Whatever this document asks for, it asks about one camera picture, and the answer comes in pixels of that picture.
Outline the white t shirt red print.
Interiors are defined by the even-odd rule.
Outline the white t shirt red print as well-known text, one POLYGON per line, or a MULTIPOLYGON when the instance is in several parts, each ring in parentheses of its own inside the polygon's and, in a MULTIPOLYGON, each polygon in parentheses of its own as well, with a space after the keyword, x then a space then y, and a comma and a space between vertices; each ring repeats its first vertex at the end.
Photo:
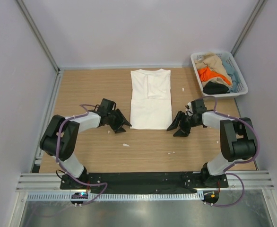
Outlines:
POLYGON ((131 128, 166 130, 172 123, 171 71, 134 70, 130 72, 132 98, 131 128))

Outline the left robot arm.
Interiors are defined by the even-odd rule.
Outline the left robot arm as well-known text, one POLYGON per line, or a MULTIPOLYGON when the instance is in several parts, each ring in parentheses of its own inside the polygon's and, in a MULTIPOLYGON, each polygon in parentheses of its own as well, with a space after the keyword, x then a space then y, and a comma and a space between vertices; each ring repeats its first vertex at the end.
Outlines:
POLYGON ((69 184, 71 187, 98 187, 103 183, 91 184, 87 169, 75 155, 78 134, 106 125, 116 134, 123 133, 126 131, 124 126, 132 125, 112 100, 104 98, 98 105, 80 106, 85 110, 83 114, 70 117, 54 115, 40 140, 39 147, 59 165, 64 173, 61 178, 63 184, 69 184))

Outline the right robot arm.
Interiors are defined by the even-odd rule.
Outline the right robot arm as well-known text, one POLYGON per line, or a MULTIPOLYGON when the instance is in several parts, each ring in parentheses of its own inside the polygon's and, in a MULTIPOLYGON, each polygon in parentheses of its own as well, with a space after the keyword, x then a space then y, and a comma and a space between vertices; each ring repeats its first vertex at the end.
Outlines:
POLYGON ((202 98, 189 102, 184 112, 179 111, 167 130, 176 130, 175 137, 188 137, 191 129, 198 126, 219 130, 220 153, 187 182, 197 180, 202 187, 217 187, 227 170, 236 164, 253 161, 259 153, 258 137, 250 118, 236 118, 216 109, 209 110, 202 98))

